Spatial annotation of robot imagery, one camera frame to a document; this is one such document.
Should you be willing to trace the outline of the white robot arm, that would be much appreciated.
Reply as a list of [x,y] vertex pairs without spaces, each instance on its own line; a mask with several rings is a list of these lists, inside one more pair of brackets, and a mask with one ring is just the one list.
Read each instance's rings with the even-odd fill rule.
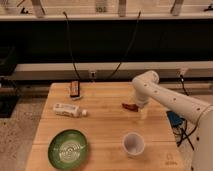
[[197,126],[191,171],[213,171],[213,104],[160,86],[153,70],[134,77],[132,86],[139,108],[153,98]]

